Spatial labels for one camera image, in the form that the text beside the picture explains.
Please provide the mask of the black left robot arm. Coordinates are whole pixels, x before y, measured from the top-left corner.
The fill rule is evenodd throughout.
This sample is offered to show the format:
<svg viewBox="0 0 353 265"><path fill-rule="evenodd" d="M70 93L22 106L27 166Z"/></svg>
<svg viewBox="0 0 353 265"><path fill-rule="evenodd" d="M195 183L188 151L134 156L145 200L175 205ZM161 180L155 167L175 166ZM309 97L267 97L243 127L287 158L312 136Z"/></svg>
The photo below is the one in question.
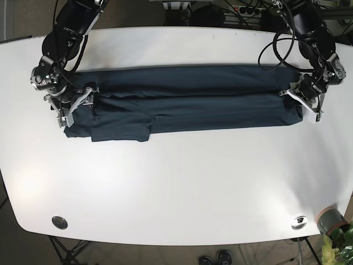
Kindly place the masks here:
<svg viewBox="0 0 353 265"><path fill-rule="evenodd" d="M281 33L275 34L269 44L278 59L275 66L261 66L265 71L273 71L286 66L301 75L297 82L279 91L278 96L264 113L258 117L261 126L288 126L300 123L304 117L317 123L322 117L322 105L329 86L339 85L346 77L346 71L336 53L334 37L328 32L318 9L311 1L274 1L292 36L290 45L298 42L301 55L309 61L311 67L302 69L288 63L291 49L281 56L277 43Z"/></svg>

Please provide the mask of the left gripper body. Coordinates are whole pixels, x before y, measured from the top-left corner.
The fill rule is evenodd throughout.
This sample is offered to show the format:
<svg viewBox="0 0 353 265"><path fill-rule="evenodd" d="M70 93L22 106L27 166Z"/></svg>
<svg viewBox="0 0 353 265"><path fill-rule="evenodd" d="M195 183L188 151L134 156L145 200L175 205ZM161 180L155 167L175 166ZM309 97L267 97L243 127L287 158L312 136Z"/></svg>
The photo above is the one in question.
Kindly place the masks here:
<svg viewBox="0 0 353 265"><path fill-rule="evenodd" d="M289 96L303 107L304 116L311 123L317 123L322 116L322 105L329 86L339 85L346 77L346 71L337 55L328 60L319 60L319 71L302 74L299 81L290 83L280 96Z"/></svg>

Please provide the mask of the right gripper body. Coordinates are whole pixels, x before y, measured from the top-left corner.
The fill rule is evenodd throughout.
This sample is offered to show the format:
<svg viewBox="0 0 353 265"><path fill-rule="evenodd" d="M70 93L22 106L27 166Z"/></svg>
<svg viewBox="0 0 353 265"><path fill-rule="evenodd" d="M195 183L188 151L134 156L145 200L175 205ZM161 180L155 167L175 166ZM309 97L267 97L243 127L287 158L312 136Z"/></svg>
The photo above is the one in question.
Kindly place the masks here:
<svg viewBox="0 0 353 265"><path fill-rule="evenodd" d="M57 113L61 128L71 127L74 124L73 112L80 105L93 105L94 95L99 92L95 82L77 87L64 76L59 64L45 55L32 70L30 82L37 91L47 92L44 100Z"/></svg>

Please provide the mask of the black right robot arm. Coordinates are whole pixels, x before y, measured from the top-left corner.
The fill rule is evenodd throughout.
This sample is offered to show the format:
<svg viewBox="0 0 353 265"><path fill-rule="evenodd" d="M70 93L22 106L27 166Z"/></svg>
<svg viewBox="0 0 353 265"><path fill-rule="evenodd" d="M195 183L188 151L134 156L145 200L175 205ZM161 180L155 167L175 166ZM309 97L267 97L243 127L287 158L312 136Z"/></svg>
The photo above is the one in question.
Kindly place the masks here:
<svg viewBox="0 0 353 265"><path fill-rule="evenodd" d="M37 91L46 91L44 100L57 113L60 127L74 123L73 112L80 105L93 105L98 92L95 82L79 87L73 82L82 60L88 34L105 10L107 1L67 1L54 12L52 31L42 44L42 57L31 72L30 81Z"/></svg>

